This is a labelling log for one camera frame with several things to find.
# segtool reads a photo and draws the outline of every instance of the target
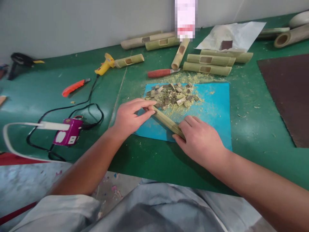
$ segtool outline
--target green workbench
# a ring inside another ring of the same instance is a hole
[[[283,27],[295,14],[272,17],[259,21],[267,22],[266,28]],[[189,44],[185,54],[198,54],[194,49],[212,28],[201,29]],[[122,69],[110,69],[100,77],[91,102],[97,103],[104,112],[104,121],[89,131],[82,131],[76,145],[71,148],[56,146],[54,151],[69,162],[75,162],[115,121],[120,104],[142,97],[145,85],[153,82],[192,83],[229,82],[230,119],[233,151],[292,182],[309,190],[309,149],[296,148],[267,90],[257,65],[257,60],[304,54],[309,51],[309,40],[276,49],[272,41],[254,42],[249,52],[252,60],[244,65],[236,64],[228,77],[213,77],[195,72],[161,79],[148,79],[147,72],[169,68],[177,47],[148,52],[145,47],[123,50],[120,45],[62,57],[44,59],[45,64],[24,69],[13,81],[2,80],[1,95],[8,96],[0,111],[0,125],[11,122],[37,122],[50,109],[82,102],[88,97],[95,79],[94,70],[104,62],[104,53],[114,59],[142,53],[145,62]],[[69,85],[85,79],[92,81],[77,90],[71,98],[62,97]],[[73,109],[50,113],[45,121],[62,122]],[[95,106],[78,113],[89,123],[100,117]],[[29,126],[12,126],[9,129],[11,142],[22,154],[47,159],[47,153],[26,144]],[[46,148],[52,143],[54,131],[37,130],[32,141]],[[0,150],[7,148],[0,141]],[[215,192],[235,194],[215,179],[208,171],[190,160],[176,143],[153,140],[131,135],[121,146],[109,168],[110,171],[174,183]]]

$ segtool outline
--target white wall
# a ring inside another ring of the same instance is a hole
[[[309,9],[308,0],[199,0],[198,25]],[[174,30],[174,0],[0,0],[0,63],[13,52],[47,58]]]

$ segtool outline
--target orange utility knife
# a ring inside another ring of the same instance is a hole
[[[88,79],[84,79],[81,80],[79,82],[76,82],[75,84],[67,87],[63,92],[62,92],[62,96],[63,97],[67,97],[70,93],[72,93],[73,91],[77,90],[79,87],[82,87],[84,84],[88,83],[89,81],[91,81],[90,78]]]

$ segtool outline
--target electrical wire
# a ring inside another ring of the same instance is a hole
[[[96,77],[96,80],[94,81],[94,84],[93,84],[93,86],[92,86],[92,88],[91,88],[91,90],[90,90],[89,97],[88,97],[88,99],[87,99],[86,101],[81,102],[81,103],[78,103],[78,104],[75,104],[75,105],[71,105],[71,106],[66,106],[66,107],[61,107],[61,108],[56,108],[56,109],[49,110],[49,111],[45,112],[45,113],[41,116],[41,118],[38,120],[38,123],[40,123],[40,122],[43,120],[43,118],[44,118],[47,114],[49,114],[49,113],[51,113],[51,112],[53,112],[53,111],[69,109],[69,108],[73,108],[73,107],[76,107],[76,106],[79,106],[79,105],[82,105],[82,104],[85,104],[85,103],[89,102],[90,99],[91,99],[91,96],[92,96],[92,92],[93,92],[93,90],[94,90],[94,86],[96,85],[99,76],[100,76],[100,75],[98,74],[97,77]],[[85,128],[84,128],[85,130],[88,130],[88,129],[90,129],[90,128],[96,126],[97,124],[99,124],[99,123],[104,119],[104,114],[103,114],[102,110],[100,109],[100,107],[98,106],[98,104],[96,104],[96,103],[88,104],[87,106],[85,106],[85,107],[83,107],[83,108],[74,110],[74,111],[70,114],[70,116],[69,116],[69,118],[70,118],[70,117],[73,115],[73,113],[75,113],[76,111],[78,111],[78,110],[83,110],[83,109],[85,109],[85,108],[87,108],[87,107],[89,107],[89,106],[91,106],[91,105],[96,105],[96,107],[98,108],[98,110],[100,111],[100,113],[101,113],[102,116],[101,116],[101,119],[100,119],[98,122],[96,122],[96,123],[94,123],[94,124],[91,124],[91,125],[87,125],[89,128],[87,128],[87,126],[85,126]],[[48,152],[48,158],[49,158],[50,160],[44,159],[44,161],[51,161],[51,162],[66,162],[66,160],[65,160],[63,157],[61,157],[60,155],[58,155],[57,153],[55,153],[55,152],[52,151],[52,149],[53,149],[53,147],[54,147],[54,144],[51,145],[51,148],[50,148],[50,149],[46,149],[46,148],[37,146],[37,145],[33,144],[33,143],[30,141],[31,136],[32,136],[33,133],[36,131],[36,129],[37,129],[37,126],[35,126],[35,127],[31,130],[31,132],[28,134],[28,136],[27,136],[27,138],[26,138],[26,142],[27,142],[30,146],[32,146],[32,147],[35,147],[35,148],[37,148],[37,149],[41,149],[41,150],[44,150],[44,151],[47,151],[47,152]]]

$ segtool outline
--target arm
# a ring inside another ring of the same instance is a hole
[[[92,147],[56,182],[49,195],[90,195],[105,176],[107,169],[122,145],[132,133],[155,113],[156,101],[140,98],[122,104],[113,127],[109,128]],[[139,109],[149,110],[141,116]]]
[[[173,135],[183,151],[245,198],[277,231],[307,231],[309,192],[227,150],[216,130],[197,117],[179,124],[185,137]]]

